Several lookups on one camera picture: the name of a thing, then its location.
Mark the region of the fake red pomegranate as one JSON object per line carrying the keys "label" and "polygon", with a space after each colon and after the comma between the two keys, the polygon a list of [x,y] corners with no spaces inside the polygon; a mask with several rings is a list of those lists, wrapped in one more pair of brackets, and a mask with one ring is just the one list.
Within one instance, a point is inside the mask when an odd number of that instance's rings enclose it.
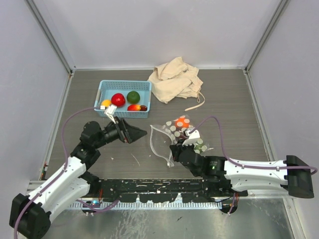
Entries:
{"label": "fake red pomegranate", "polygon": [[121,93],[116,93],[111,97],[112,104],[116,105],[117,107],[121,108],[126,104],[126,98]]}

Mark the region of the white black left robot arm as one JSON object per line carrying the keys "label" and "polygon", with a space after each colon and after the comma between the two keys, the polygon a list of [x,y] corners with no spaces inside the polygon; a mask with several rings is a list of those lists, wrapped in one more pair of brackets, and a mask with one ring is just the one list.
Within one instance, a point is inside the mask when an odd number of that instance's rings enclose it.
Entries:
{"label": "white black left robot arm", "polygon": [[115,117],[105,128],[96,121],[86,123],[79,144],[65,163],[28,195],[14,197],[9,218],[14,237],[22,234],[28,239],[41,239],[71,203],[85,195],[97,196],[99,178],[88,170],[101,155],[98,149],[117,139],[133,143],[145,135],[145,130],[129,125],[123,118]]}

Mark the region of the fake dark purple plum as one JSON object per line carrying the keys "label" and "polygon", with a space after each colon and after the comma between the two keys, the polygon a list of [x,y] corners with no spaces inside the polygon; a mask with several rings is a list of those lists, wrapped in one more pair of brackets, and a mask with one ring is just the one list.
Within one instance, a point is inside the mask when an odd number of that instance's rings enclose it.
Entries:
{"label": "fake dark purple plum", "polygon": [[146,112],[148,110],[148,107],[145,105],[140,105],[140,111]]}

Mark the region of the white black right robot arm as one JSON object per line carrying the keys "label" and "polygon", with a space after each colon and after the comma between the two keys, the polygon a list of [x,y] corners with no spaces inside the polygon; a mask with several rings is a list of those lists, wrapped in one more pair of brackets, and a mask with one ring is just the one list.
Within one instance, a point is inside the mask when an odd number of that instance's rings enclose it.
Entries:
{"label": "white black right robot arm", "polygon": [[224,156],[202,156],[193,145],[170,145],[172,158],[193,176],[212,183],[224,196],[249,190],[287,191],[296,198],[312,199],[312,169],[297,156],[284,160],[243,161]]}

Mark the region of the fake red pear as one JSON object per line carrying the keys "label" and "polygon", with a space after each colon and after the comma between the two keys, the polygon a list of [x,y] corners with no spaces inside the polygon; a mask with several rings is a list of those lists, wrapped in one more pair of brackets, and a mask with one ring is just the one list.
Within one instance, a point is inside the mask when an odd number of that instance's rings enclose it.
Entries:
{"label": "fake red pear", "polygon": [[137,104],[129,105],[127,111],[140,111],[141,106]]}

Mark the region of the fake yellow lemon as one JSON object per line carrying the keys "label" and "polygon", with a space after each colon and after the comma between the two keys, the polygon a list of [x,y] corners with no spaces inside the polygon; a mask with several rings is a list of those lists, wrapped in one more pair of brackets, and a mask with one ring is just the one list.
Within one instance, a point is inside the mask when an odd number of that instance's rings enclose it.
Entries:
{"label": "fake yellow lemon", "polygon": [[130,91],[127,94],[127,101],[130,104],[137,104],[140,101],[141,97],[140,94],[136,91]]}

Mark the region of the clear zip top bag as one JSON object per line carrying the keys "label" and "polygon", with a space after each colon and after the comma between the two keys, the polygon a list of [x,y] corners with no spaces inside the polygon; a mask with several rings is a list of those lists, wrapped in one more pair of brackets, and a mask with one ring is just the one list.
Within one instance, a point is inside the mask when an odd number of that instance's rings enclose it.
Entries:
{"label": "clear zip top bag", "polygon": [[180,139],[184,140],[184,132],[187,129],[193,129],[194,124],[190,119],[189,128],[177,129],[174,125],[174,120],[168,120],[163,125],[151,124],[150,128],[150,148],[153,154],[164,159],[167,167],[173,167],[174,162],[169,146],[176,144]]}

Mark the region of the fake yellow peach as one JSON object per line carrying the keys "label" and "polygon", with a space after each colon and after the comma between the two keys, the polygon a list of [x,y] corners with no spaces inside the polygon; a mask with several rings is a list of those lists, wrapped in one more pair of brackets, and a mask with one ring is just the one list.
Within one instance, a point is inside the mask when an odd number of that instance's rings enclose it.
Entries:
{"label": "fake yellow peach", "polygon": [[111,100],[103,100],[101,102],[101,106],[106,107],[106,108],[109,107],[111,104],[112,104]]}

